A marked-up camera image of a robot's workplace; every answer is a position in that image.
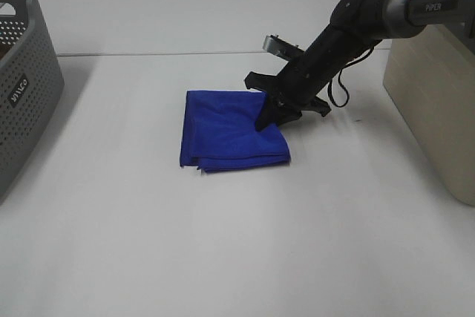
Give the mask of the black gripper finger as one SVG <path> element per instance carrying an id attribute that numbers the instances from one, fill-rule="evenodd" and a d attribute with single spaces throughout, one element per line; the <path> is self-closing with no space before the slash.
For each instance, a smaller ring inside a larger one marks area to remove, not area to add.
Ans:
<path id="1" fill-rule="evenodd" d="M 272 103 L 264 103 L 261 111 L 255 120 L 255 130 L 262 131 L 271 124 L 278 121 L 278 112 Z"/>

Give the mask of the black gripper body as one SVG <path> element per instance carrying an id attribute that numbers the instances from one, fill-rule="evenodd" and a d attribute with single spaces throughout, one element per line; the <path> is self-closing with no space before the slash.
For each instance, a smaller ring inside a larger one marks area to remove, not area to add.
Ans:
<path id="1" fill-rule="evenodd" d="M 264 103 L 272 103 L 278 112 L 275 125 L 299 120 L 305 111 L 325 117 L 330 105 L 318 98 L 312 87 L 312 76 L 298 65 L 300 57 L 289 61 L 276 75 L 249 72 L 244 83 L 248 89 L 264 93 Z"/>

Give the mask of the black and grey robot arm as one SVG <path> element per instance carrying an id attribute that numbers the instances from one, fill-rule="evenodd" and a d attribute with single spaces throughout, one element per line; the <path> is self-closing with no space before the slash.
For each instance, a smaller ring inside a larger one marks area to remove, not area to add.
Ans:
<path id="1" fill-rule="evenodd" d="M 287 64 L 276 75 L 251 72 L 245 78 L 248 89 L 266 94 L 256 130 L 298 120 L 304 111 L 326 116 L 335 102 L 323 101 L 318 93 L 381 41 L 409 39 L 429 24 L 452 23 L 462 23 L 466 35 L 474 36 L 474 0 L 340 0 L 330 23 L 306 50 L 267 36 L 264 50 Z"/>

